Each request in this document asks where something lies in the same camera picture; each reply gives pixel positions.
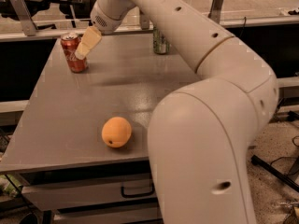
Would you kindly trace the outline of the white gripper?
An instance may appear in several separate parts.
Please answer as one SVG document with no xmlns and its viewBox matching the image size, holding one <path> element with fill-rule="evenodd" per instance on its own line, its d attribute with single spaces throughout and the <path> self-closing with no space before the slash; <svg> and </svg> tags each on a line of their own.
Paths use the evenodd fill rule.
<svg viewBox="0 0 299 224">
<path fill-rule="evenodd" d="M 96 0 L 91 12 L 93 26 L 86 29 L 75 51 L 75 56 L 83 60 L 101 41 L 102 34 L 113 33 L 134 7 L 135 4 L 130 0 Z"/>
</svg>

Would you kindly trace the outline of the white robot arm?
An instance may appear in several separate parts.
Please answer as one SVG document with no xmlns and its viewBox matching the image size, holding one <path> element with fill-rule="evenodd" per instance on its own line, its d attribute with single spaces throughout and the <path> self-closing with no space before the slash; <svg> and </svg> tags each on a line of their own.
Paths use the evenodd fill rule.
<svg viewBox="0 0 299 224">
<path fill-rule="evenodd" d="M 149 122 L 149 163 L 164 224 L 256 224 L 246 155 L 276 110 L 275 73 L 182 0 L 97 0 L 92 23 L 110 34 L 134 7 L 200 78 L 165 96 Z"/>
</svg>

